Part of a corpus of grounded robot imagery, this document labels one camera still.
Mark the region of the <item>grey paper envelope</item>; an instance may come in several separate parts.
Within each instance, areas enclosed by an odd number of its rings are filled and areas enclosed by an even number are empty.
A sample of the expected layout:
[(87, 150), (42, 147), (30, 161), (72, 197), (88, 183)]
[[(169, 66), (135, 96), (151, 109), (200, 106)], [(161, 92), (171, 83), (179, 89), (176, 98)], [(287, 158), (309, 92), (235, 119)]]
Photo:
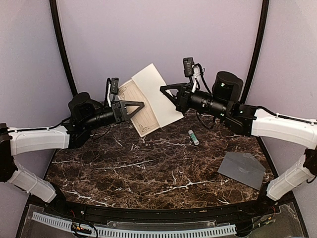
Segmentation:
[(250, 153), (228, 152), (217, 172), (253, 189), (260, 190), (265, 167)]

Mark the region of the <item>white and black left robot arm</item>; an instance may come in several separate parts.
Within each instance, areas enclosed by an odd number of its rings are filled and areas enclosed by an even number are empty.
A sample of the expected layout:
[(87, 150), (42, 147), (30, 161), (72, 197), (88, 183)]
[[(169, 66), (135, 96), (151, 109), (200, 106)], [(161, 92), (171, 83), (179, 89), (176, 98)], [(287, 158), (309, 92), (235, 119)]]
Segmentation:
[(66, 216), (70, 206), (57, 197), (56, 188), (14, 160), (26, 152), (50, 149), (79, 148), (91, 137), (94, 129), (130, 120), (143, 107), (143, 102), (113, 101), (108, 105), (91, 99), (82, 92), (69, 102), (70, 117), (50, 127), (13, 128), (0, 125), (0, 180), (30, 193), (46, 203), (59, 216)]

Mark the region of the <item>beige ornate letter paper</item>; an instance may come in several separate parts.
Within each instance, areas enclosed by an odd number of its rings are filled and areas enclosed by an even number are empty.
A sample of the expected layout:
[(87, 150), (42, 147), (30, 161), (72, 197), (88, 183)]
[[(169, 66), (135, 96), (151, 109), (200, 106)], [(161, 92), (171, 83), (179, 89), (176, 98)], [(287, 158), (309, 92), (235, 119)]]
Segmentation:
[(150, 64), (119, 87), (120, 100), (138, 101), (145, 105), (131, 119), (140, 137), (184, 118), (160, 91), (160, 87), (165, 85), (159, 71)]

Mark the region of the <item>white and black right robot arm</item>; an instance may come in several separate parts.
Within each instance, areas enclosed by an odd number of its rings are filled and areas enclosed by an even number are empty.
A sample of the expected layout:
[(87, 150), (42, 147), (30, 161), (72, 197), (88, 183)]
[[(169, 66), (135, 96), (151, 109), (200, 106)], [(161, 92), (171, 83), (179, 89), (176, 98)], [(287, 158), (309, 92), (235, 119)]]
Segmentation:
[(182, 113), (194, 109), (214, 116), (233, 133), (270, 137), (305, 146), (304, 155), (282, 175), (261, 189), (262, 196), (253, 203), (253, 211), (263, 215), (289, 191), (317, 176), (317, 121), (274, 113), (262, 106), (239, 103), (243, 81), (234, 74), (220, 71), (211, 92), (194, 91), (193, 83), (162, 86), (160, 91)]

